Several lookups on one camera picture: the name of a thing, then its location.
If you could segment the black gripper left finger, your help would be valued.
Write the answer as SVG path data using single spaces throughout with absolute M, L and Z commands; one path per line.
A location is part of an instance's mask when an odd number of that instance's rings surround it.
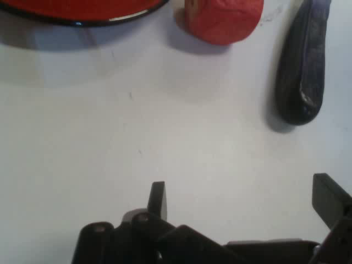
M 152 183 L 146 209 L 118 227 L 108 222 L 80 231 L 73 263 L 241 263 L 242 258 L 186 225 L 167 222 L 166 185 Z

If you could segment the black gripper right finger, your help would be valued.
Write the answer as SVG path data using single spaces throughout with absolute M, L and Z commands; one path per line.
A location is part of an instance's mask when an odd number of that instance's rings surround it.
M 351 263 L 351 196 L 328 174 L 313 175 L 312 206 L 330 229 L 310 263 Z

